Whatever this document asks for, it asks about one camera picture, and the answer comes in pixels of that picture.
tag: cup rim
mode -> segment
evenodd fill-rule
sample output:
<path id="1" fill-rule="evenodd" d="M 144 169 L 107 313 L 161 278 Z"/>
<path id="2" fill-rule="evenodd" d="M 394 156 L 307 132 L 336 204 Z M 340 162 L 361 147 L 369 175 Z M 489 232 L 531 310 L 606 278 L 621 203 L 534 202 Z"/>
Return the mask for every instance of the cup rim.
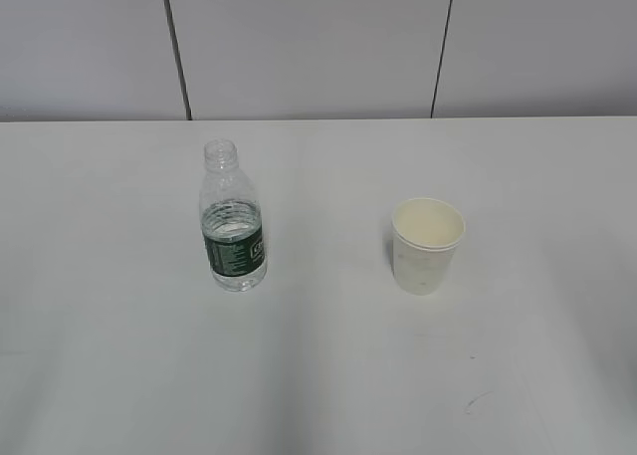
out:
<path id="1" fill-rule="evenodd" d="M 400 232 L 396 228 L 396 213 L 404 205 L 406 205 L 406 204 L 408 204 L 408 203 L 410 203 L 412 201 L 422 201 L 422 200 L 435 201 L 436 203 L 442 203 L 445 206 L 447 206 L 448 208 L 450 208 L 453 212 L 455 212 L 460 217 L 460 221 L 462 222 L 462 232 L 460 233 L 460 235 L 454 241 L 452 241 L 449 244 L 444 244 L 444 245 L 441 245 L 441 246 L 428 246 L 428 245 L 416 244 L 416 243 L 414 243 L 412 241 L 409 241 L 402 234 L 400 234 Z M 456 246 L 458 246 L 460 244 L 460 241 L 462 240 L 462 238 L 465 236 L 465 233 L 467 232 L 467 223 L 465 222 L 465 218 L 462 216 L 462 213 L 460 211 L 458 211 L 458 209 L 456 209 L 452 204 L 448 203 L 447 201 L 443 201 L 442 199 L 428 198 L 428 197 L 425 197 L 425 196 L 419 196 L 419 197 L 415 197 L 415 198 L 405 199 L 405 200 L 401 201 L 400 203 L 398 203 L 398 205 L 394 208 L 394 211 L 393 211 L 393 213 L 391 215 L 391 227 L 393 229 L 394 234 L 403 243 L 405 243 L 406 245 L 411 246 L 412 248 L 415 248 L 415 249 L 422 249 L 422 250 L 426 250 L 426 251 L 430 251 L 430 252 L 449 251 L 450 249 L 455 248 Z"/>

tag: green bottle label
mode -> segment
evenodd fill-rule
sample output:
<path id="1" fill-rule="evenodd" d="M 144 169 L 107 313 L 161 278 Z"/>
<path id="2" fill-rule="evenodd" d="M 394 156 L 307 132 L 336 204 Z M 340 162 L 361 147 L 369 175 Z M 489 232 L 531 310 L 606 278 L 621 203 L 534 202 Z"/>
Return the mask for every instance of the green bottle label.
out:
<path id="1" fill-rule="evenodd" d="M 233 243 L 214 241 L 203 236 L 212 270 L 227 277 L 238 277 L 257 270 L 265 260 L 261 226 L 245 239 Z"/>

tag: water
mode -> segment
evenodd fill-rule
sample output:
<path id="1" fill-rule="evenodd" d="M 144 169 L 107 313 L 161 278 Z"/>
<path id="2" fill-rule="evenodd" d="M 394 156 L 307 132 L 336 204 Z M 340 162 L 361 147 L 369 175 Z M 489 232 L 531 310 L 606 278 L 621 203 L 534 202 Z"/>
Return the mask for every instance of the water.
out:
<path id="1" fill-rule="evenodd" d="M 261 232 L 261 211 L 252 202 L 228 199 L 212 204 L 201 216 L 201 230 L 213 243 L 220 243 L 224 247 L 230 246 L 230 243 L 237 243 L 235 247 L 242 248 L 240 242 L 254 241 L 252 249 L 257 247 L 257 251 L 259 249 L 263 251 L 263 246 L 259 245 L 260 234 L 255 234 Z M 267 262 L 264 255 L 261 265 L 242 276 L 224 276 L 212 269 L 212 265 L 211 270 L 213 277 L 222 288 L 228 291 L 247 291 L 264 278 Z"/>

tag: bottle cap opening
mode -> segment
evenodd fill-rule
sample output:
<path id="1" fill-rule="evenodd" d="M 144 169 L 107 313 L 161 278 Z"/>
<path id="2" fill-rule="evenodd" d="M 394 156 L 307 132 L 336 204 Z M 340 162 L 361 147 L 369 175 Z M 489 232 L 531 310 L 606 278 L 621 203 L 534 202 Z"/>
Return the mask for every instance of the bottle cap opening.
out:
<path id="1" fill-rule="evenodd" d="M 206 169 L 234 168 L 238 164 L 237 147 L 229 139 L 213 139 L 204 147 Z"/>

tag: mark on table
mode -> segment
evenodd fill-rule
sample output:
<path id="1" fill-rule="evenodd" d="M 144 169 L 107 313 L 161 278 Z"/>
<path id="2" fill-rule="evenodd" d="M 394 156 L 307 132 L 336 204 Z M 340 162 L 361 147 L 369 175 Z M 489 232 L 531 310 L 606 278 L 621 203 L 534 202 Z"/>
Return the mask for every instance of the mark on table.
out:
<path id="1" fill-rule="evenodd" d="M 478 396 L 472 398 L 471 400 L 469 400 L 469 403 L 467 405 L 465 405 L 465 415 L 471 415 L 472 413 L 474 413 L 474 412 L 471 411 L 472 405 L 474 403 L 476 403 L 478 400 L 480 400 L 482 397 L 486 397 L 487 395 L 492 394 L 492 393 L 494 393 L 494 392 L 492 390 L 489 390 L 488 392 L 481 393 L 480 395 L 478 395 Z"/>

